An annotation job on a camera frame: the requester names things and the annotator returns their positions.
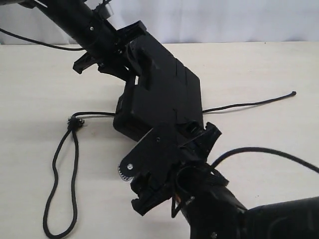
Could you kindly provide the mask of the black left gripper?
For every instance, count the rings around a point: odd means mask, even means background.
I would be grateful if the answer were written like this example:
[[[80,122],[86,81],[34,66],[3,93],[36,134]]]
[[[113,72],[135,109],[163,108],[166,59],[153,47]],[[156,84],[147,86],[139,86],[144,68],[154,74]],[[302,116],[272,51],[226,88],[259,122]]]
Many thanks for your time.
[[[140,36],[147,34],[147,28],[137,21],[119,30],[108,22],[103,21],[93,43],[88,45],[86,53],[76,60],[73,70],[78,74],[97,64],[98,71],[109,75],[129,75],[125,90],[138,86],[150,90],[153,86],[153,73],[156,68],[155,60],[145,46],[133,43]]]

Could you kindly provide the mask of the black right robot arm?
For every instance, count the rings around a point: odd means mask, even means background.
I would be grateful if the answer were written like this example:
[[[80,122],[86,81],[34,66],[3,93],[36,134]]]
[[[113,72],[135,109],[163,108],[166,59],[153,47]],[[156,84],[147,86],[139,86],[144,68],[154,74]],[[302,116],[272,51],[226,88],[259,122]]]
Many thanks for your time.
[[[318,168],[298,157],[264,147],[242,147],[207,158],[221,136],[213,124],[191,121],[167,123],[131,138],[134,148],[121,161],[118,171],[130,181],[136,194],[133,209],[145,215],[171,200],[171,217],[183,214],[192,239],[316,239],[319,236],[319,199],[262,205],[247,209],[228,189],[228,180],[217,170],[225,159],[240,153],[277,155],[314,172]]]

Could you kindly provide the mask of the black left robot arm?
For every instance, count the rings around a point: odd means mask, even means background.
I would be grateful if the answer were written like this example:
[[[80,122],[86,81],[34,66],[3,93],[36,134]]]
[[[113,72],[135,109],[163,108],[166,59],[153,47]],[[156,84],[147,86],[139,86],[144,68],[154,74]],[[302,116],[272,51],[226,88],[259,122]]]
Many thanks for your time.
[[[138,40],[148,34],[146,26],[139,20],[115,29],[105,17],[107,1],[95,9],[83,0],[20,0],[18,4],[39,9],[84,48],[86,53],[73,64],[78,74],[94,64],[100,73],[126,82],[150,74],[151,65],[137,46]]]

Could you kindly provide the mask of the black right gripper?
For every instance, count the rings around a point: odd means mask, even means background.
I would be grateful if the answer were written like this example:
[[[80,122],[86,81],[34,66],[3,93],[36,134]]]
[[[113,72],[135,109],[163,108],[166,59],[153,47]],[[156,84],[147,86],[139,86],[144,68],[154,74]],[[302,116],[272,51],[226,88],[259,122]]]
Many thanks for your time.
[[[130,181],[137,195],[133,209],[141,216],[168,199],[174,199],[177,174],[187,167],[201,168],[222,135],[217,126],[201,127],[191,121],[172,126],[160,123],[146,133],[122,159],[118,172]]]

